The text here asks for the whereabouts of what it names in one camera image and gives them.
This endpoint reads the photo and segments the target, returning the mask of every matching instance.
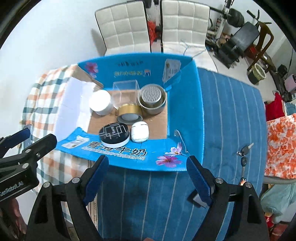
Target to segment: human hand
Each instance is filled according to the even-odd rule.
[[[9,214],[11,220],[15,222],[20,232],[26,234],[27,225],[20,213],[20,207],[18,201],[15,198],[9,200],[9,202],[7,203],[6,211]]]

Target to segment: white chair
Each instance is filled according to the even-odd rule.
[[[97,10],[95,16],[106,46],[105,56],[151,52],[143,1],[106,7]]]
[[[217,72],[205,48],[210,7],[189,1],[162,0],[160,14],[163,52],[191,56],[197,67]]]

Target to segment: orange floral fabric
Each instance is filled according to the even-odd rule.
[[[296,178],[296,114],[267,122],[265,176]]]

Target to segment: printed flower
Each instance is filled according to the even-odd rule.
[[[93,78],[96,78],[96,73],[98,73],[98,65],[96,63],[87,62],[85,68],[89,75]]]
[[[181,154],[181,150],[182,150],[182,144],[181,142],[178,143],[177,148],[176,147],[172,147],[170,149],[170,152],[166,152],[166,155],[170,155],[170,156],[176,156]]]
[[[160,160],[157,160],[156,164],[159,166],[165,165],[166,167],[176,167],[177,166],[176,164],[182,163],[182,161],[178,160],[178,158],[174,156],[163,155],[163,156],[159,156],[158,159]]]

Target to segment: wooden chair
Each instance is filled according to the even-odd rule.
[[[262,57],[263,54],[266,52],[266,50],[268,49],[268,47],[271,45],[272,41],[274,40],[273,34],[271,33],[269,27],[265,23],[258,22],[257,26],[258,27],[260,26],[259,41],[258,41],[258,44],[255,46],[255,49],[257,51],[257,56],[255,57],[253,63],[248,67],[247,71],[249,71],[255,65],[255,63],[258,62],[259,59],[263,59],[263,57]],[[265,47],[262,49],[266,35],[270,35],[270,40],[265,45]]]

